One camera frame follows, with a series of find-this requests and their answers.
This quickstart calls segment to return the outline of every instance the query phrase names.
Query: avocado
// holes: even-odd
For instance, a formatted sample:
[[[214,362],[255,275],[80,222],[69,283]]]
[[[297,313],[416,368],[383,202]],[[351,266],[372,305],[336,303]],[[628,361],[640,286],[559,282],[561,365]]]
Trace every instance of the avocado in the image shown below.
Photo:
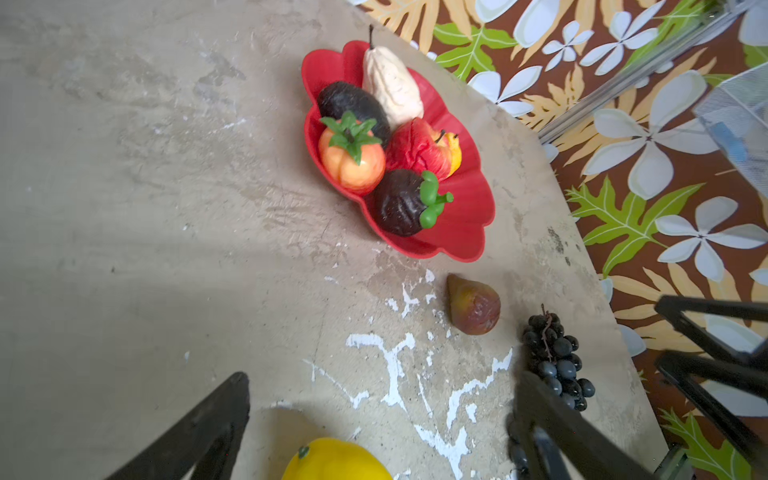
[[[369,118],[376,119],[376,125],[371,131],[381,139],[382,147],[386,147],[392,136],[392,129],[386,119],[382,105],[376,98],[353,84],[336,81],[325,87],[317,96],[317,106],[321,117],[340,119],[345,111],[352,111],[360,121]]]

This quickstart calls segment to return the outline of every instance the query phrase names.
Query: bowl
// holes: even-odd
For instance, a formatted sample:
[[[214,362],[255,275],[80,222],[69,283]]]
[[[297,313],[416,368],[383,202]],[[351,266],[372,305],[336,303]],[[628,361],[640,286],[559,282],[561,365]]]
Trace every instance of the bowl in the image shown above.
[[[368,47],[367,42],[351,41],[344,45],[340,53],[315,50],[304,57],[301,76],[306,93],[313,103],[304,122],[306,148],[326,180],[343,196],[360,205],[362,214],[373,231],[392,248],[411,258],[430,258],[443,252],[460,262],[474,262],[482,256],[485,249],[485,227],[491,224],[496,214],[493,194],[480,171],[480,153],[472,136],[464,125],[451,115],[437,91],[419,73],[409,68],[422,96],[424,120],[438,131],[446,129],[458,134],[462,148],[462,166],[442,181],[439,189],[440,194],[452,192],[455,200],[452,204],[445,205],[445,211],[433,228],[422,230],[412,237],[399,237],[385,232],[376,225],[371,216],[371,196],[361,197],[341,187],[328,175],[320,160],[317,142],[326,126],[320,122],[317,96],[334,81],[346,81],[360,87],[362,59]]]

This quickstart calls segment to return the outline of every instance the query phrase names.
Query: fig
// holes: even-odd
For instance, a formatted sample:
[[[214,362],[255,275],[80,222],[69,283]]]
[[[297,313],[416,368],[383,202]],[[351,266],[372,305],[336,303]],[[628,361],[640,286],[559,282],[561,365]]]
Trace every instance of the fig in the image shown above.
[[[496,326],[502,302],[491,286],[448,275],[451,323],[467,335],[482,335]]]

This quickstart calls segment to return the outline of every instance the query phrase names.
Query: red apple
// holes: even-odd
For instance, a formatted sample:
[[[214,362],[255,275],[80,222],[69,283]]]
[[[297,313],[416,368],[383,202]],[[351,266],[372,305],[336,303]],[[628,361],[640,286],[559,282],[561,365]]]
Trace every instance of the red apple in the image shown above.
[[[443,181],[451,174],[451,149],[445,131],[436,131],[421,118],[395,130],[386,149],[386,169],[404,168],[421,174],[429,170]]]

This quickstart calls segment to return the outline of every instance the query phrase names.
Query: worn tabletop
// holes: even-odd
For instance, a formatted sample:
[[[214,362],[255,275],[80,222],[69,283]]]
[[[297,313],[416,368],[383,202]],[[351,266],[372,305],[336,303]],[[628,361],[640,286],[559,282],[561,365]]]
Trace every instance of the worn tabletop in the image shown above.
[[[0,465],[103,478],[232,372],[235,478],[355,439],[399,478],[507,478],[517,340],[544,303],[581,341],[584,416],[647,468],[666,446],[535,136],[383,29],[468,128],[497,214],[476,263],[388,248],[313,166],[301,61],[365,39],[340,0],[0,7]],[[492,285],[485,336],[445,278]]]

